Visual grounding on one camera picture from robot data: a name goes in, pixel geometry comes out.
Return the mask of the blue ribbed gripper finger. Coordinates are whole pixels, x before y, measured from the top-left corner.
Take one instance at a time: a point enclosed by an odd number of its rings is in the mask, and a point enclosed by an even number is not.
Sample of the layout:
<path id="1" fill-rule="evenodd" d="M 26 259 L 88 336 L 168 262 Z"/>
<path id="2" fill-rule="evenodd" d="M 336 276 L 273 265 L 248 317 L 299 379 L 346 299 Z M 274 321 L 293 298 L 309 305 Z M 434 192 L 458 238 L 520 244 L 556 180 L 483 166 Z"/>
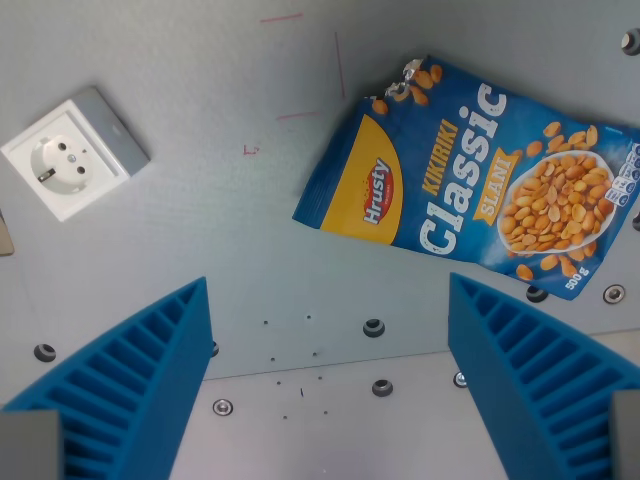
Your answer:
<path id="1" fill-rule="evenodd" d="M 448 345 L 510 479 L 610 479 L 609 408 L 639 368 L 564 322 L 453 273 Z"/>
<path id="2" fill-rule="evenodd" d="M 167 479 L 212 353 L 199 278 L 78 350 L 4 409 L 60 415 L 66 479 Z"/>

